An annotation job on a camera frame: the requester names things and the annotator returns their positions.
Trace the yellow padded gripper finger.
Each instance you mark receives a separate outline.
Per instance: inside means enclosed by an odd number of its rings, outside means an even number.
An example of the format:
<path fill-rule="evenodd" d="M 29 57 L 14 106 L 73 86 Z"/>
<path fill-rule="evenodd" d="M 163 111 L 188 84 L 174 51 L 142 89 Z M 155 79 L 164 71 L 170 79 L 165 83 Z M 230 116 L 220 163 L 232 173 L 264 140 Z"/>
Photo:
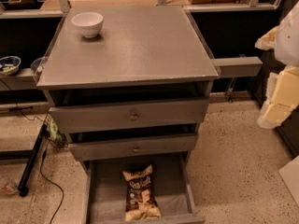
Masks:
<path fill-rule="evenodd" d="M 258 117 L 264 129 L 280 126 L 299 106 L 299 67 L 287 66 L 279 74 L 271 73 L 266 85 L 266 100 Z"/>
<path fill-rule="evenodd" d="M 257 49 L 262 49 L 262 50 L 273 49 L 275 46 L 277 32 L 278 32 L 277 26 L 272 28 L 270 31 L 268 31 L 266 34 L 264 34 L 256 41 L 255 47 Z"/>

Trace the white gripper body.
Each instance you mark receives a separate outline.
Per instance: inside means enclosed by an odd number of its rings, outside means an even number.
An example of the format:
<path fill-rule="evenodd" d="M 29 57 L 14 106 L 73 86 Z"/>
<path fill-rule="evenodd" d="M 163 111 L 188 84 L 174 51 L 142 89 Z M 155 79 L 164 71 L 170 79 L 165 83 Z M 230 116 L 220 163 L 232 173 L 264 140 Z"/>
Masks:
<path fill-rule="evenodd" d="M 299 66 L 299 2 L 280 22 L 274 51 L 278 61 Z"/>

